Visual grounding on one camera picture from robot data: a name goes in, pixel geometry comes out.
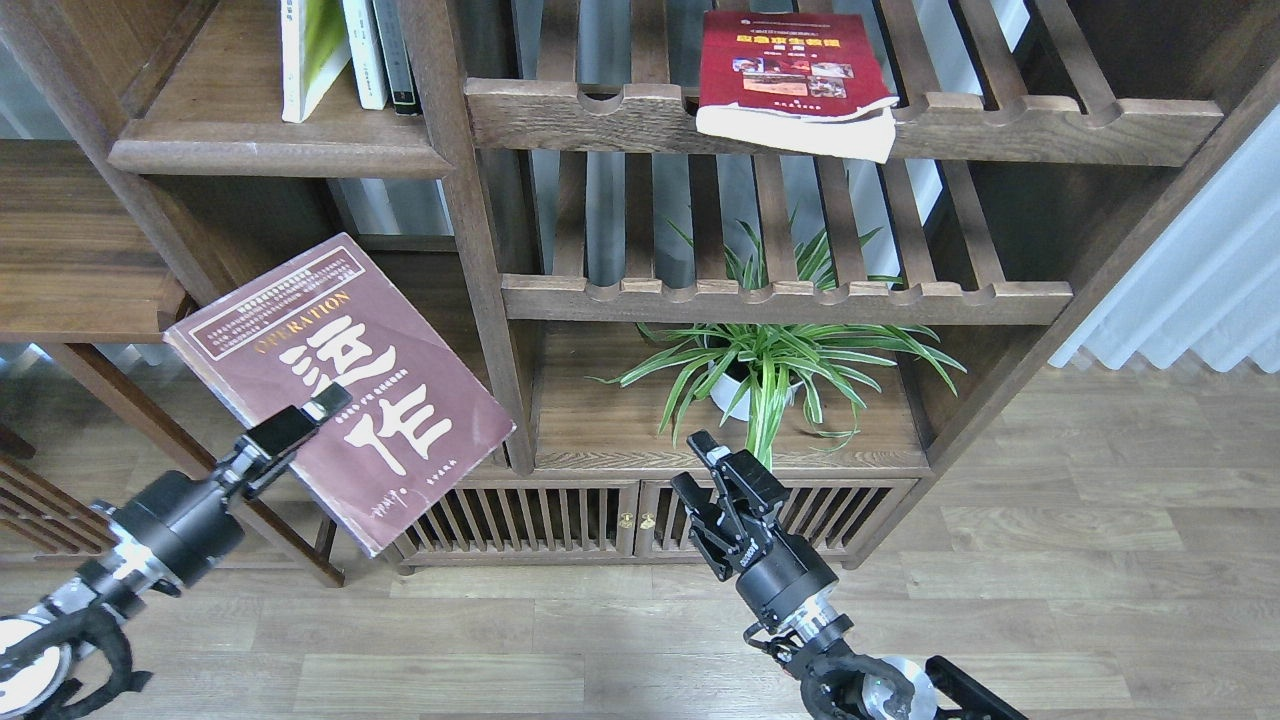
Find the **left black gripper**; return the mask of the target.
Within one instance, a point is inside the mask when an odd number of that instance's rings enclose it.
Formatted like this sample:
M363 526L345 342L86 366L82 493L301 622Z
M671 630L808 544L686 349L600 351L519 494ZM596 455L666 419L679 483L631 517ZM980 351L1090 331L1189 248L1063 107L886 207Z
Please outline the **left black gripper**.
M247 429L205 479L168 471L124 506L105 505L116 544L100 565L133 592L180 594L244 538L230 506L269 487L351 400L342 384L330 383L303 406L285 407Z

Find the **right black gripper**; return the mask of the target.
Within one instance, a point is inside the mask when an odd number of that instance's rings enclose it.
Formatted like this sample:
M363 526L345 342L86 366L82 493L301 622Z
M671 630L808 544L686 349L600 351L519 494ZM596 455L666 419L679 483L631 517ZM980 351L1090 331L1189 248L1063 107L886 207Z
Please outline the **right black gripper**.
M838 619L828 597L837 583L826 560L803 537L787 533L778 515L790 496L749 451L732 452L709 432L687 446L710 471L719 492L681 471L671 486L690 516L690 538L718 580L736 589L769 632L820 632Z

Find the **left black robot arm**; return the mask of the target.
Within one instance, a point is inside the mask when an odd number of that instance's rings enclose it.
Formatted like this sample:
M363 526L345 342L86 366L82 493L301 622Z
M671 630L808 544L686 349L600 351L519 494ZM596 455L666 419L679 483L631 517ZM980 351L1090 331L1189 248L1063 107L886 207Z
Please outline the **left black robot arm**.
M115 544L32 609L3 618L3 716L78 719L140 692L124 626L143 593L178 597L244 538L232 507L257 498L351 401L338 383L248 429L201 480L161 474L120 507L97 501Z

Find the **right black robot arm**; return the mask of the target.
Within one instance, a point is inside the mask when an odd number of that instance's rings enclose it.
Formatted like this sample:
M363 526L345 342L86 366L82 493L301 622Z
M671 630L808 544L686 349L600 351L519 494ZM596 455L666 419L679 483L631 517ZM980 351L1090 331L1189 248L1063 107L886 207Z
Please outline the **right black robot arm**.
M745 642L799 682L812 717L1020 717L945 657L916 665L854 651L844 638L851 619L829 605L835 571L780 524L788 489L746 450L733 452L704 430L687 442L716 484L703 488L687 473L672 480L691 541L719 580L735 579L755 618Z

